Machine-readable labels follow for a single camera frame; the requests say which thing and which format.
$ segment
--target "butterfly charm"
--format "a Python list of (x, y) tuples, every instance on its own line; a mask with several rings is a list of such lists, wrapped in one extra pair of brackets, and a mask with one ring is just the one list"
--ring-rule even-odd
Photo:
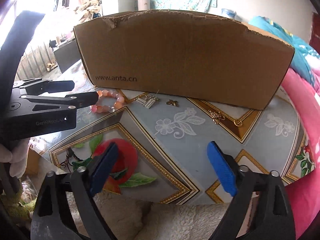
[(167, 105), (171, 105), (171, 106), (179, 107), (178, 106), (178, 101), (173, 101), (172, 99), (170, 99), (166, 104)]

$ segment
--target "beige cloth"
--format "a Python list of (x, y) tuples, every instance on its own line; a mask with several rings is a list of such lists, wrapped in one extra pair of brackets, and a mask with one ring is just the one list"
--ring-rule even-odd
[[(88, 236), (72, 193), (68, 194), (68, 203), (79, 233)], [(228, 203), (158, 204), (106, 191), (96, 195), (95, 203), (118, 240), (208, 239), (228, 208)]]
[(79, 19), (77, 24), (92, 20), (93, 14), (98, 13), (101, 10), (99, 1), (100, 0), (88, 1), (75, 10), (76, 16)]

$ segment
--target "floor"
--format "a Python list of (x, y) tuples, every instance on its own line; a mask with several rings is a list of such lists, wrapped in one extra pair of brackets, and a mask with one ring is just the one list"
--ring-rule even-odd
[(56, 67), (55, 69), (51, 70), (50, 72), (46, 71), (44, 75), (42, 76), (42, 79), (52, 79), (53, 81), (57, 80), (59, 76), (61, 76), (61, 71), (59, 67)]

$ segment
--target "orange bead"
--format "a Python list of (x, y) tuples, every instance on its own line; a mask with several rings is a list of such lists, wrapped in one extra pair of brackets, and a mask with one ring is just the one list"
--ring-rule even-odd
[(117, 91), (113, 91), (113, 92), (111, 93), (111, 97), (113, 97), (113, 98), (117, 98), (117, 95), (118, 95), (118, 92), (117, 92)]
[(121, 107), (123, 107), (123, 104), (120, 102), (115, 102), (114, 107), (115, 109), (120, 109)]
[(102, 106), (97, 106), (97, 113), (102, 113)]
[(90, 108), (91, 108), (91, 111), (93, 113), (97, 112), (97, 106), (96, 105), (90, 106)]
[(117, 101), (123, 104), (124, 103), (124, 97), (119, 96)]
[(104, 97), (107, 97), (108, 96), (108, 90), (102, 90), (102, 95)]

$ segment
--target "pink bead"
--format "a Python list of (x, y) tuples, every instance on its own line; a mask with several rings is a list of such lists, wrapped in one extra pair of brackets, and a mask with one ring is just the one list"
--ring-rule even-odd
[(102, 95), (104, 97), (107, 97), (108, 96), (108, 90), (102, 90)]
[(120, 103), (124, 103), (124, 97), (118, 96), (117, 101), (120, 102)]
[(97, 106), (97, 113), (102, 113), (102, 106)]
[(97, 112), (97, 106), (96, 105), (91, 106), (91, 111), (93, 113)]
[(113, 91), (112, 93), (111, 93), (111, 97), (113, 97), (113, 98), (116, 98), (117, 97), (117, 91)]
[(120, 102), (115, 102), (114, 107), (115, 109), (120, 109), (121, 107), (123, 107), (123, 104)]
[(110, 106), (103, 106), (102, 107), (102, 112), (107, 113), (110, 111)]

